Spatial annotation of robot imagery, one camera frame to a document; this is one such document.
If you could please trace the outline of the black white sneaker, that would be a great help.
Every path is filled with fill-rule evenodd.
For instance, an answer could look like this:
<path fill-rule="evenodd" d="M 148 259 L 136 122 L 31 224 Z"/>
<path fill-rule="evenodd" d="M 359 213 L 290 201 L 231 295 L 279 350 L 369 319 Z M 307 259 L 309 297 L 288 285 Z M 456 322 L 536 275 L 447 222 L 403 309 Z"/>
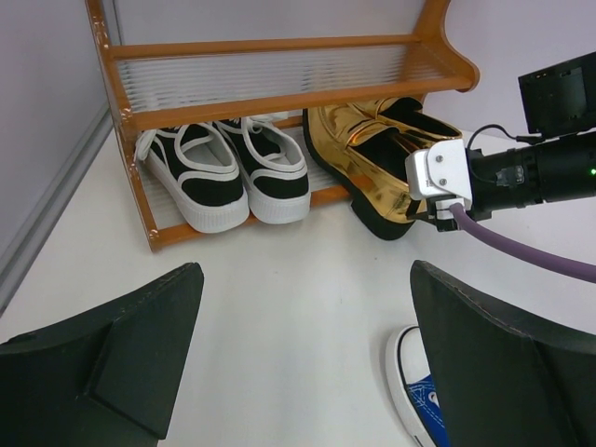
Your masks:
<path fill-rule="evenodd" d="M 134 157 L 158 178 L 197 232 L 222 233 L 248 219 L 239 164 L 212 124 L 146 130 L 135 142 Z"/>
<path fill-rule="evenodd" d="M 248 192 L 251 213 L 265 224 L 291 224 L 310 211 L 304 153 L 275 126 L 286 112 L 219 120 L 215 127 L 233 150 Z"/>

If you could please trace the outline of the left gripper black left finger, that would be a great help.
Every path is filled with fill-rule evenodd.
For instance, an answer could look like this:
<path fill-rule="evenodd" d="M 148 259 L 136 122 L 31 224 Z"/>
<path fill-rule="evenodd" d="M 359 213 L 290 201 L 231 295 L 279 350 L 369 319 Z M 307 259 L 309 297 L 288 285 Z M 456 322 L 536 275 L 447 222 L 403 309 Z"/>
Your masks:
<path fill-rule="evenodd" d="M 4 446 L 155 446 L 167 437 L 204 287 L 183 264 L 1 345 Z"/>

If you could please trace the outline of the gold loafer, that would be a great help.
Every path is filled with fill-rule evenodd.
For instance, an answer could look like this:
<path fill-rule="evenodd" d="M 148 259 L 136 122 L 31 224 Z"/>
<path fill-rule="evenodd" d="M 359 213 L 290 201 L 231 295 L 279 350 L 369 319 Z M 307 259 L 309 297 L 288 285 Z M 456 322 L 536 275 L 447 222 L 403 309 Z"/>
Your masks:
<path fill-rule="evenodd" d="M 413 97 L 391 98 L 379 102 L 376 118 L 399 130 L 400 139 L 414 149 L 427 149 L 437 142 L 461 140 L 454 126 L 426 115 L 423 104 Z"/>
<path fill-rule="evenodd" d="M 305 108 L 302 119 L 310 156 L 349 193 L 364 226 L 382 240 L 403 237 L 420 203 L 409 196 L 400 131 L 350 104 Z"/>

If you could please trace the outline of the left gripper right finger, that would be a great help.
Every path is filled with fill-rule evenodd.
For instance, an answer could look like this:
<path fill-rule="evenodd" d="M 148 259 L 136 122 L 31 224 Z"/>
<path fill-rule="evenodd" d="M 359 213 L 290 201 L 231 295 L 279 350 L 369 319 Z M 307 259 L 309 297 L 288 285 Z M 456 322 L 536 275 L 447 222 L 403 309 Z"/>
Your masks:
<path fill-rule="evenodd" d="M 592 446 L 595 337 L 413 263 L 413 306 L 453 446 Z"/>

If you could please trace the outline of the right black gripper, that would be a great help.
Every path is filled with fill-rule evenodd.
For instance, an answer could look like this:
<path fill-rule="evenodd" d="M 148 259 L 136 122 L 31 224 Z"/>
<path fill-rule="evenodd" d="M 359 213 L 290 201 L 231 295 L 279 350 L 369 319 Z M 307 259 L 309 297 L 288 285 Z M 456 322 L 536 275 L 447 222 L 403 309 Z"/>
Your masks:
<path fill-rule="evenodd" d="M 422 200 L 408 218 L 434 225 L 440 232 L 458 226 L 450 211 L 464 207 L 475 222 L 492 218 L 496 210 L 522 209 L 542 203 L 595 196 L 595 134 L 561 137 L 548 142 L 484 155 L 467 149 L 472 204 L 468 209 L 453 195 Z"/>

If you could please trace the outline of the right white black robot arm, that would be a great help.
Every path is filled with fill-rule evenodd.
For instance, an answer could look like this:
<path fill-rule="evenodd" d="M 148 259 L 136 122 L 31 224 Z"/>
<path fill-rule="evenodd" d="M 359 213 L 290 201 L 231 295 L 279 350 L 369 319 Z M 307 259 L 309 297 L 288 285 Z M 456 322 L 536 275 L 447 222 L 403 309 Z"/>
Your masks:
<path fill-rule="evenodd" d="M 518 79 L 528 135 L 519 147 L 484 155 L 461 139 L 436 142 L 405 162 L 412 199 L 406 215 L 454 231 L 450 207 L 474 221 L 595 194 L 595 56 L 564 61 Z"/>

